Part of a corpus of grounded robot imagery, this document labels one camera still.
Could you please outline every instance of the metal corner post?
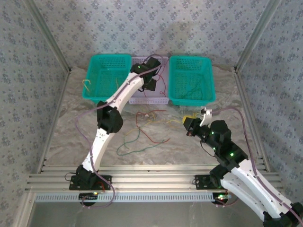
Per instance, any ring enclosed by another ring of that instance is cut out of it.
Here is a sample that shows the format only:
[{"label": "metal corner post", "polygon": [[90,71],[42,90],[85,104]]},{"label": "metal corner post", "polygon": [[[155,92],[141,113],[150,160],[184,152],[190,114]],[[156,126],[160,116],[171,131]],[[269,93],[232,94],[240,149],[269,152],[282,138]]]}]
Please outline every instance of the metal corner post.
[{"label": "metal corner post", "polygon": [[263,143],[262,143],[262,140],[261,140],[258,128],[257,128],[257,124],[256,124],[256,121],[255,121],[255,116],[254,116],[254,113],[253,113],[252,108],[250,106],[250,101],[247,97],[247,94],[246,94],[246,91],[245,91],[245,86],[243,84],[242,78],[239,76],[239,74],[237,72],[234,72],[234,77],[235,77],[235,81],[236,81],[236,84],[237,84],[237,87],[238,87],[238,90],[239,90],[241,101],[243,103],[244,112],[246,114],[248,125],[249,125],[249,128],[251,130],[251,135],[252,135],[253,141],[255,143],[257,151],[263,157],[263,161],[264,161],[264,165],[265,165],[266,170],[268,172],[271,172],[269,161],[268,161],[268,158],[266,156],[266,152],[265,152],[264,147],[263,147]]},{"label": "metal corner post", "polygon": [[257,45],[258,41],[260,40],[263,32],[265,31],[267,25],[269,24],[272,16],[274,15],[276,9],[280,5],[282,0],[269,0],[264,11],[262,12],[262,15],[253,30],[250,39],[246,43],[246,46],[244,47],[244,50],[242,51],[238,62],[236,64],[237,71],[241,71],[244,67],[246,61],[249,59],[253,49]]},{"label": "metal corner post", "polygon": [[57,107],[56,107],[56,110],[55,110],[55,113],[54,113],[53,121],[52,121],[50,130],[48,132],[48,136],[47,136],[47,139],[46,139],[46,142],[45,142],[45,145],[44,145],[44,149],[43,149],[42,154],[41,154],[41,158],[40,158],[40,162],[39,162],[39,165],[38,165],[37,173],[41,173],[41,171],[42,171],[42,167],[43,167],[43,164],[44,164],[44,161],[45,161],[45,156],[48,152],[48,149],[49,149],[52,137],[53,137],[53,131],[56,127],[56,124],[57,124],[57,121],[58,121],[58,118],[59,118],[61,103],[62,103],[62,100],[63,100],[63,97],[64,97],[64,92],[65,92],[65,88],[66,88],[66,85],[67,85],[69,75],[70,75],[70,72],[67,73],[67,76],[64,80],[62,91],[60,93],[60,97],[59,97]]},{"label": "metal corner post", "polygon": [[65,59],[64,55],[62,54],[57,42],[55,41],[51,31],[49,30],[43,16],[41,15],[37,5],[34,3],[33,0],[23,0],[24,4],[26,5],[28,11],[32,15],[34,21],[36,22],[37,26],[39,27],[42,35],[44,36],[45,40],[47,41],[49,47],[53,51],[55,57],[57,58],[59,64],[63,68],[64,71],[69,72],[70,67]]}]

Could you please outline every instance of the green wire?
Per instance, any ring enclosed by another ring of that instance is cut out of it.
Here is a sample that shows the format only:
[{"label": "green wire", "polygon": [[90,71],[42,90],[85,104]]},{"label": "green wire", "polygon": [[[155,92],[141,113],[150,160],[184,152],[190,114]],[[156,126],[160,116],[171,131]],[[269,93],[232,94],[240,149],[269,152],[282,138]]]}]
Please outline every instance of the green wire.
[{"label": "green wire", "polygon": [[127,143],[135,142],[137,139],[139,139],[139,137],[140,137],[140,130],[138,130],[138,136],[137,136],[136,139],[134,139],[134,140],[132,140],[132,141],[128,141],[128,142],[125,142],[125,139],[124,139],[124,143],[123,143],[121,146],[119,146],[118,149],[117,149],[117,151],[116,151],[117,155],[119,155],[119,156],[125,156],[125,155],[129,155],[129,154],[132,154],[132,153],[139,153],[139,152],[145,151],[145,150],[147,150],[147,149],[149,149],[149,148],[154,148],[154,147],[160,145],[160,144],[164,141],[164,140],[162,140],[161,143],[156,144],[156,145],[151,146],[151,147],[146,147],[146,148],[144,148],[144,149],[142,149],[142,150],[131,151],[131,152],[128,152],[128,153],[126,153],[126,154],[119,154],[119,153],[118,153],[119,149],[120,149],[122,146],[125,146]]}]

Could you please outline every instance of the yellow wire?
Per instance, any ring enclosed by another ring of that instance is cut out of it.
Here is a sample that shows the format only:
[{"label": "yellow wire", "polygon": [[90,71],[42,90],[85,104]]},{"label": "yellow wire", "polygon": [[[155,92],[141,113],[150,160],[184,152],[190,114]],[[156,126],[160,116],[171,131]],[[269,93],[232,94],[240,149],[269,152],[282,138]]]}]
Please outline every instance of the yellow wire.
[{"label": "yellow wire", "polygon": [[200,112],[198,112],[198,113],[193,113],[193,117],[197,117],[198,114],[200,114]]},{"label": "yellow wire", "polygon": [[119,89],[118,78],[116,78],[117,90]]},{"label": "yellow wire", "polygon": [[84,85],[84,87],[88,90],[88,92],[89,92],[89,88],[86,86],[86,84],[84,83],[84,82],[86,82],[86,81],[88,81],[89,82],[89,85],[91,85],[91,83],[90,83],[90,80],[89,79],[84,79],[83,81],[82,81],[82,84]]},{"label": "yellow wire", "polygon": [[[151,123],[159,123],[159,122],[162,122],[162,121],[163,121],[163,120],[160,120],[160,121],[150,121],[150,120],[148,120],[148,122],[147,122],[145,125],[141,126],[140,128],[142,128],[142,127],[144,127],[144,126],[146,126],[146,125],[149,125],[149,124],[151,124]],[[127,132],[127,133],[125,134],[125,136],[129,135],[131,132],[133,132],[133,131],[135,131],[135,130],[139,130],[139,129],[138,129],[138,128],[131,129],[129,132]]]},{"label": "yellow wire", "polygon": [[169,120],[168,122],[166,122],[170,127],[173,127],[173,128],[178,128],[178,126],[174,126],[174,125],[171,125],[170,123],[171,122],[177,122],[177,123],[181,123],[180,121],[177,121],[177,120]]}]

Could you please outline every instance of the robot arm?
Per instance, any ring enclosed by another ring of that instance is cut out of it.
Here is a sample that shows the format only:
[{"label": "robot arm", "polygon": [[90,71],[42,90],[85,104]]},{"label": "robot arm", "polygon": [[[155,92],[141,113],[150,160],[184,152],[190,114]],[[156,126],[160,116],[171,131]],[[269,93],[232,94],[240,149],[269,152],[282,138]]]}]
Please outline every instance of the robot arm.
[{"label": "robot arm", "polygon": [[[123,120],[120,115],[123,107],[132,95],[144,85],[143,78],[135,77],[136,75],[138,74],[135,72],[129,73],[121,87],[107,100],[107,102],[111,104],[97,110],[98,129],[92,145],[93,166],[96,170],[100,167],[100,162],[108,143],[123,125]],[[98,106],[104,104],[105,103],[103,102],[99,102]],[[82,165],[84,169],[93,172],[92,165],[90,163],[90,153],[88,153],[85,160],[82,162]]]},{"label": "robot arm", "polygon": [[106,102],[98,103],[96,137],[91,151],[77,168],[76,175],[71,178],[70,190],[92,190],[96,186],[96,172],[102,156],[114,134],[122,128],[123,119],[120,113],[123,107],[138,89],[155,91],[156,80],[152,77],[157,75],[160,66],[161,63],[153,57],[146,63],[133,65],[120,88]]},{"label": "robot arm", "polygon": [[203,143],[213,148],[215,158],[220,163],[210,172],[210,179],[218,188],[234,193],[264,221],[264,226],[296,226],[303,206],[292,203],[279,193],[262,174],[254,168],[244,151],[232,140],[232,132],[225,121],[214,121],[208,127],[211,110],[202,110],[201,119],[186,118],[183,124],[188,136],[198,136]]}]

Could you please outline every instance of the basket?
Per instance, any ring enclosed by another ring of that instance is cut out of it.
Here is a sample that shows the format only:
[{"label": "basket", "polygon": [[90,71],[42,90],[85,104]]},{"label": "basket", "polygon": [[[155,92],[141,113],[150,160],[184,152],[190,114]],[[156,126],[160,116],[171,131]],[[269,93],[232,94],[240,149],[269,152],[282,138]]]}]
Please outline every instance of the basket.
[{"label": "basket", "polygon": [[89,62],[82,96],[94,103],[106,101],[123,84],[131,69],[129,54],[96,54]]},{"label": "basket", "polygon": [[200,56],[172,56],[169,98],[174,105],[187,106],[203,106],[215,101],[211,60]]},{"label": "basket", "polygon": [[[168,104],[169,98],[167,97],[168,93],[168,68],[169,68],[169,58],[163,57],[164,62],[162,62],[162,58],[158,56],[153,56],[153,58],[158,59],[163,66],[161,67],[159,73],[162,78],[158,75],[153,77],[157,81],[156,90],[144,92],[136,91],[134,95],[130,98],[129,104]],[[146,57],[132,57],[132,65],[136,63],[142,63]]]}]

